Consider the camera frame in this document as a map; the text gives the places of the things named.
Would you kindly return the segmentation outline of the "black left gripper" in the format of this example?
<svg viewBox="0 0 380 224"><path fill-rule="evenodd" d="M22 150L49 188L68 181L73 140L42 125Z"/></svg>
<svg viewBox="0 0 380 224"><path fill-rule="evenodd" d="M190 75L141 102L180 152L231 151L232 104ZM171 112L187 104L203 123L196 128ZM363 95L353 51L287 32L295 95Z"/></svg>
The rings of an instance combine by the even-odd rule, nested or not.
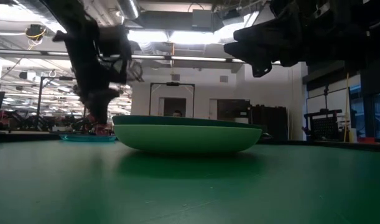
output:
<svg viewBox="0 0 380 224"><path fill-rule="evenodd" d="M111 83L126 85L142 80L141 65L132 58L129 31L123 25L87 24L72 32L57 31L54 42L66 46L80 101L95 123L106 124L109 103L119 97ZM100 112L98 98L100 95Z"/></svg>

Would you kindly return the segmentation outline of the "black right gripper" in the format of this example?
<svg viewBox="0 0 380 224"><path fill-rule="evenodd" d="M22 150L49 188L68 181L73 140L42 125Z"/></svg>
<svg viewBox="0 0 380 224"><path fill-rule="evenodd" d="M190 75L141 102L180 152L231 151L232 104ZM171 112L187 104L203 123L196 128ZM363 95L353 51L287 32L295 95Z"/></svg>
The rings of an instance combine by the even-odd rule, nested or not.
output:
<svg viewBox="0 0 380 224"><path fill-rule="evenodd" d="M363 67L367 61L366 8L365 0L271 0L274 19L235 31L238 42L223 48L249 64L254 78L268 74L276 61L282 67L331 60Z"/></svg>

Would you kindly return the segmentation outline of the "transparent teal plastic plate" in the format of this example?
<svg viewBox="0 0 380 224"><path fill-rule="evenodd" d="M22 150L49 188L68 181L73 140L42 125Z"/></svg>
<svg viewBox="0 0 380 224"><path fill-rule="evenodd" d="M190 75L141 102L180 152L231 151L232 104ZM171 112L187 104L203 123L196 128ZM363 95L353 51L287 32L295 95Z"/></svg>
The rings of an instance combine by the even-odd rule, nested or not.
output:
<svg viewBox="0 0 380 224"><path fill-rule="evenodd" d="M63 141L72 142L114 142L116 140L116 136L61 134L60 139Z"/></svg>

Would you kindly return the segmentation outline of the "black tripod stand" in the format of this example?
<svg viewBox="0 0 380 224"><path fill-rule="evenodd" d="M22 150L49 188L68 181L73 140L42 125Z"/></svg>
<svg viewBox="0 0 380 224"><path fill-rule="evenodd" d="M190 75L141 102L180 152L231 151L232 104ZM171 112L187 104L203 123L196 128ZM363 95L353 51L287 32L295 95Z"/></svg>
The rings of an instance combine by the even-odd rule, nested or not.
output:
<svg viewBox="0 0 380 224"><path fill-rule="evenodd" d="M49 82L47 84L44 84L44 80L47 79ZM47 86L51 81L54 79L63 80L63 81L73 81L75 78L68 77L68 76L61 76L61 77L41 77L40 78L40 86L39 86L39 93L38 93L38 102L37 102L37 111L36 116L34 120L35 128L38 129L39 127L39 120L40 120L40 107L41 107L41 100L42 100L42 90L45 86Z"/></svg>

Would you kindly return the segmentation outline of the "grey ceiling box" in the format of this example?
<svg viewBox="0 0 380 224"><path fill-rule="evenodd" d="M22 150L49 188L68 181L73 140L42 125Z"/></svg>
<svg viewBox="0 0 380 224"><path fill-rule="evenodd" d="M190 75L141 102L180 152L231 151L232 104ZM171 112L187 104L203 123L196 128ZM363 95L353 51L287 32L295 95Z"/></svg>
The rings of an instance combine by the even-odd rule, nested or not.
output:
<svg viewBox="0 0 380 224"><path fill-rule="evenodd" d="M194 9L192 11L192 27L194 29L211 29L212 12L210 10Z"/></svg>

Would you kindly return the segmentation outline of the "ceiling light strip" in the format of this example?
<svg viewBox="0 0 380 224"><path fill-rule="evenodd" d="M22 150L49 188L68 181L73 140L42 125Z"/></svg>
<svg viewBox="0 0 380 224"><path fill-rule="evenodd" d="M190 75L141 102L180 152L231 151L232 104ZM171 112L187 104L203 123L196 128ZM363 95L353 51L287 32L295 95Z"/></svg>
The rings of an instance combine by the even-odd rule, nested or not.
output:
<svg viewBox="0 0 380 224"><path fill-rule="evenodd" d="M173 31L168 34L164 30L130 30L128 39L137 43L172 42L175 44L219 44L220 37L212 32Z"/></svg>

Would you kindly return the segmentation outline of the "black cabinet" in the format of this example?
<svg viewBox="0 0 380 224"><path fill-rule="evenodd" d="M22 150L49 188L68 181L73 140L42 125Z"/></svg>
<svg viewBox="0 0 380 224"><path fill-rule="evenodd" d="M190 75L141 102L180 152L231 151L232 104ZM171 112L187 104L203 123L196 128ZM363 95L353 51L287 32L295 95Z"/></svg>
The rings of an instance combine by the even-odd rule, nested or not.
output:
<svg viewBox="0 0 380 224"><path fill-rule="evenodd" d="M273 139L288 140L288 117L285 107L256 105L251 107L251 124L261 126Z"/></svg>

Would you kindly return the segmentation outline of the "green plastic bowl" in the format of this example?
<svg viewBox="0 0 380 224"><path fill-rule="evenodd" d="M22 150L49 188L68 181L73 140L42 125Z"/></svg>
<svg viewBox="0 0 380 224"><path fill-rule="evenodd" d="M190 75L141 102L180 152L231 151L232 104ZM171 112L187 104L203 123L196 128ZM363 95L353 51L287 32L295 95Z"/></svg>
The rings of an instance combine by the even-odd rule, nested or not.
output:
<svg viewBox="0 0 380 224"><path fill-rule="evenodd" d="M240 152L255 145L262 134L258 128L161 124L121 124L114 132L128 147L169 154Z"/></svg>

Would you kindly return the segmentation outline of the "black perforated panel stand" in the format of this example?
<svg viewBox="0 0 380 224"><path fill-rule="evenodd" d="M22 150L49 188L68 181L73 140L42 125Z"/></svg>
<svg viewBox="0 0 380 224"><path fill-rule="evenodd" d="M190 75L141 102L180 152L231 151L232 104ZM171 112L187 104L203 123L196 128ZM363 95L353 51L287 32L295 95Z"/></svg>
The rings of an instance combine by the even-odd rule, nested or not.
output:
<svg viewBox="0 0 380 224"><path fill-rule="evenodd" d="M308 141L339 141L338 114L342 110L321 109L304 115L306 125L302 131Z"/></svg>

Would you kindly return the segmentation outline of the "black arched frame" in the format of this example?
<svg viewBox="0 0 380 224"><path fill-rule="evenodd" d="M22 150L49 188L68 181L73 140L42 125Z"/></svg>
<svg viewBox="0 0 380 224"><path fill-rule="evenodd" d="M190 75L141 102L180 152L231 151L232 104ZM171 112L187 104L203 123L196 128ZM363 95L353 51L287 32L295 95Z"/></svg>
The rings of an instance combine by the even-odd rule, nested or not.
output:
<svg viewBox="0 0 380 224"><path fill-rule="evenodd" d="M179 82L166 82L166 83L161 83L161 82L151 82L149 85L149 116L154 115L152 114L152 94L160 88L161 85L165 86L191 86L193 88L190 93L192 94L192 118L195 117L194 112L195 112L195 90L196 90L196 85L193 83L179 83Z"/></svg>

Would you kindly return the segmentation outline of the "silver ceiling duct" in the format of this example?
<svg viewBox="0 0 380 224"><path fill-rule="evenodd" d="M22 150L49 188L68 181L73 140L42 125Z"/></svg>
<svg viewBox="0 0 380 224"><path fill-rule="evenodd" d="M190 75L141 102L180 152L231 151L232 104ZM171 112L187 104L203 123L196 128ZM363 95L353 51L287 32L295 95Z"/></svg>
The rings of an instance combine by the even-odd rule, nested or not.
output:
<svg viewBox="0 0 380 224"><path fill-rule="evenodd" d="M116 0L121 14L129 20L137 19L141 9L137 0Z"/></svg>

